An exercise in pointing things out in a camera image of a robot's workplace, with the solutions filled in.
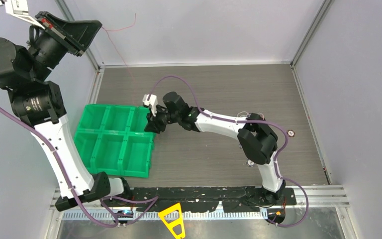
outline green bin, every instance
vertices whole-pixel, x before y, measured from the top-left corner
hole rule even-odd
[[[145,107],[87,105],[74,136],[86,169],[148,178],[156,136],[144,132],[149,112]]]

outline yellow triangle object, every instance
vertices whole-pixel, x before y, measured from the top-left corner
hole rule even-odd
[[[175,221],[168,223],[165,219],[165,216],[173,213],[174,211],[179,212],[179,218],[176,219]],[[164,209],[163,211],[159,212],[159,218],[163,221],[165,226],[169,229],[169,231],[174,235],[175,239],[183,239],[185,238],[185,229],[184,229],[184,219],[182,218],[182,210],[181,210],[181,205],[180,203],[177,203],[169,208]],[[177,235],[174,232],[174,227],[177,225],[181,225],[181,234]]]

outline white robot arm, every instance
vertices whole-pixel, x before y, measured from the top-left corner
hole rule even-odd
[[[280,178],[277,165],[275,168],[278,137],[268,125],[242,123],[243,118],[223,116],[204,109],[201,113],[197,107],[189,107],[176,92],[167,93],[163,102],[166,107],[157,104],[155,95],[144,96],[143,104],[150,109],[145,131],[160,133],[166,125],[178,123],[186,130],[213,132],[238,140],[249,162],[256,164],[260,171],[266,198],[278,200],[281,197],[286,183]],[[246,119],[264,120],[258,114],[250,114]]]
[[[61,189],[55,204],[59,211],[77,205],[72,189],[81,202],[123,194],[129,190],[122,178],[104,172],[91,175],[84,167],[68,126],[59,86],[45,81],[66,53],[81,56],[102,24],[97,20],[64,21],[41,11],[28,15],[26,0],[0,1],[6,12],[32,24],[28,48],[0,37],[0,88],[8,92],[12,111],[22,122],[41,133],[58,152],[72,188],[65,180],[53,152],[33,135],[52,165]]]
[[[0,0],[0,6],[2,5],[5,5],[5,11],[9,15],[15,16],[32,25],[45,29],[42,24],[28,14],[27,0]]]

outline gray wood-grain surface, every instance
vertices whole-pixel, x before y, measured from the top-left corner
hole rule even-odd
[[[326,178],[289,65],[133,67],[105,69],[98,104],[142,105],[154,83],[168,74],[186,78],[201,107],[236,116],[241,111],[263,113],[268,121],[295,131],[279,155],[283,176],[302,185],[326,184]],[[163,104],[164,94],[176,91],[195,106],[187,86],[166,79],[154,94]],[[278,145],[284,142],[278,131]],[[189,132],[168,125],[155,139],[150,177],[128,178],[133,187],[250,186],[261,185],[257,167],[246,166],[238,141],[213,134]]]

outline white bracket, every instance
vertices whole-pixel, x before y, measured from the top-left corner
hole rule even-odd
[[[144,98],[143,98],[143,105],[148,107],[152,113],[153,116],[156,116],[156,105],[157,105],[157,96],[155,95],[150,95],[150,99],[149,98],[149,95],[144,95]]]
[[[28,14],[27,0],[7,0],[4,3],[0,0],[0,6],[3,4],[5,4],[5,11],[9,15],[15,16],[30,24],[45,29],[42,24],[40,24],[34,17]]]

